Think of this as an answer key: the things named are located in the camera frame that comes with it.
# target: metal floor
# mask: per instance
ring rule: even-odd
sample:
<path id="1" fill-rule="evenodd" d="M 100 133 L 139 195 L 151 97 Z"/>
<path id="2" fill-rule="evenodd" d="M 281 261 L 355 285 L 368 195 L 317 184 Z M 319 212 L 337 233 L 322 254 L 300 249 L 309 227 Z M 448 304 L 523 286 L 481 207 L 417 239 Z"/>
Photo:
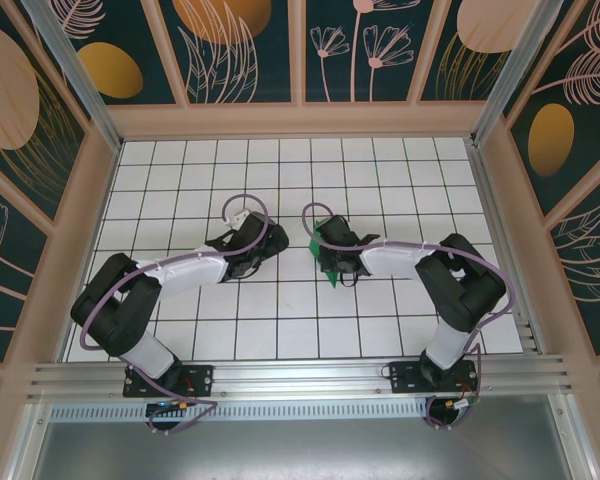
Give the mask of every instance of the metal floor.
<path id="1" fill-rule="evenodd" d="M 37 480 L 571 479 L 546 398 L 484 398 L 461 428 L 421 418 L 51 424 Z"/>

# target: mounting plate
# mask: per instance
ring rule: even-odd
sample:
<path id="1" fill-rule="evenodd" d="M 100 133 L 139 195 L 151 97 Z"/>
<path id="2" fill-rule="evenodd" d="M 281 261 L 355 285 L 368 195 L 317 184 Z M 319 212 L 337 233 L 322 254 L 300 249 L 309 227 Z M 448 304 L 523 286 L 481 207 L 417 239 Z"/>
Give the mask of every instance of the mounting plate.
<path id="1" fill-rule="evenodd" d="M 164 395 L 148 385 L 137 372 L 126 368 L 122 396 L 125 398 L 151 398 Z M 174 392 L 190 397 L 208 397 L 213 385 L 212 365 L 184 365 Z"/>
<path id="2" fill-rule="evenodd" d="M 462 383 L 457 376 L 473 390 L 478 388 L 478 376 L 475 364 L 471 360 L 458 362 L 449 375 L 441 382 L 439 388 L 432 385 L 420 373 L 420 361 L 391 362 L 387 365 L 393 393 L 435 393 L 462 392 Z"/>

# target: white grid floor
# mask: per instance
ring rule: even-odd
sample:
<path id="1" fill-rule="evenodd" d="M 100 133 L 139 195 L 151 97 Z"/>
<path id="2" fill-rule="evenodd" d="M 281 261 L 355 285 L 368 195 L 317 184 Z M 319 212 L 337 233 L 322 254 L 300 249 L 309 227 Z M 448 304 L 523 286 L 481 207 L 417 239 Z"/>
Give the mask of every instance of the white grid floor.
<path id="1" fill-rule="evenodd" d="M 159 303 L 149 330 L 182 360 L 421 353 L 438 323 L 424 287 L 373 277 L 333 289 L 316 268 L 300 222 L 312 200 L 348 216 L 360 237 L 439 242 L 457 231 L 497 264 L 460 138 L 128 142 L 88 277 L 116 252 L 158 259 L 217 237 L 226 231 L 222 204 L 245 191 L 266 203 L 290 247 L 249 279 Z M 235 209 L 241 207 L 237 202 Z M 107 360 L 102 351 L 82 350 L 78 332 L 73 326 L 65 360 Z M 485 328 L 479 340 L 487 354 L 522 352 L 512 315 Z"/>

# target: green object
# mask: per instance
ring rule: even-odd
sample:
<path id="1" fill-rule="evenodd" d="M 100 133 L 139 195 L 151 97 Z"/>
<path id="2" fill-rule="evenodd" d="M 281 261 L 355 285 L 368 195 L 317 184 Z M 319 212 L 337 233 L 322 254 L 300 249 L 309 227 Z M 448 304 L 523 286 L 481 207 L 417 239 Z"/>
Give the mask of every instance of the green object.
<path id="1" fill-rule="evenodd" d="M 320 236 L 320 234 L 318 233 L 318 231 L 316 230 L 319 226 L 321 226 L 323 223 L 325 223 L 327 220 L 329 220 L 328 218 L 316 223 L 313 226 L 313 234 L 322 239 L 322 236 Z M 320 263 L 320 245 L 318 245 L 315 240 L 311 240 L 311 242 L 309 243 L 309 251 L 311 252 L 311 254 L 314 256 L 314 258 L 318 261 L 318 263 Z M 333 285 L 333 288 L 336 288 L 336 285 L 338 284 L 338 274 L 337 273 L 327 273 L 327 278 L 329 279 L 329 281 L 331 282 L 331 285 Z"/>

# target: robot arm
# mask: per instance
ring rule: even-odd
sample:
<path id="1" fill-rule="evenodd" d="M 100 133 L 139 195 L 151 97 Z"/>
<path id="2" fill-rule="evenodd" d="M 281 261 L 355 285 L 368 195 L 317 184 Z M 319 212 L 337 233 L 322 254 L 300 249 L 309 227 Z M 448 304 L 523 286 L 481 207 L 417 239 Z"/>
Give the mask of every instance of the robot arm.
<path id="1" fill-rule="evenodd" d="M 328 244 L 362 246 L 377 235 L 362 240 L 346 220 L 335 215 L 316 228 Z M 440 245 L 480 254 L 462 235 L 453 233 Z M 354 275 L 394 275 L 421 281 L 442 321 L 433 340 L 420 357 L 420 371 L 436 387 L 463 357 L 465 345 L 480 320 L 493 310 L 506 293 L 502 279 L 483 265 L 460 255 L 385 245 L 358 252 L 341 252 L 320 247 L 322 271 Z"/>
<path id="2" fill-rule="evenodd" d="M 210 240 L 197 252 L 232 252 L 250 245 L 264 228 L 264 217 L 245 209 L 227 222 L 231 230 Z M 137 366 L 167 389 L 179 382 L 180 361 L 146 331 L 158 301 L 202 285 L 239 279 L 250 269 L 282 252 L 289 239 L 280 225 L 269 220 L 263 240 L 240 255 L 199 256 L 149 270 L 126 283 L 119 292 L 123 299 L 110 298 L 98 312 L 89 335 L 112 357 L 121 357 Z M 71 317 L 83 326 L 96 304 L 125 275 L 155 264 L 135 262 L 118 253 L 109 257 L 75 301 Z"/>

